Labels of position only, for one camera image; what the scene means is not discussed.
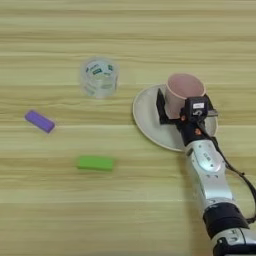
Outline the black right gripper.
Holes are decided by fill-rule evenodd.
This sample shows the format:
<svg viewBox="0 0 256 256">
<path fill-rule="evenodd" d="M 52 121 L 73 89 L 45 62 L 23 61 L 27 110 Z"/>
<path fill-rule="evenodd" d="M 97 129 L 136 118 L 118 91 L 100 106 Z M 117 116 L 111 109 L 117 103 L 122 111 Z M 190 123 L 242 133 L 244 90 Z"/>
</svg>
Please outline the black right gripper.
<svg viewBox="0 0 256 256">
<path fill-rule="evenodd" d="M 157 92 L 156 107 L 161 125 L 177 125 L 185 146 L 198 140 L 212 139 L 212 136 L 206 131 L 205 117 L 196 117 L 189 119 L 182 114 L 180 119 L 170 119 L 165 111 L 165 98 L 161 90 Z M 214 108 L 210 97 L 204 95 L 204 110 L 206 117 L 217 117 L 218 111 Z"/>
</svg>

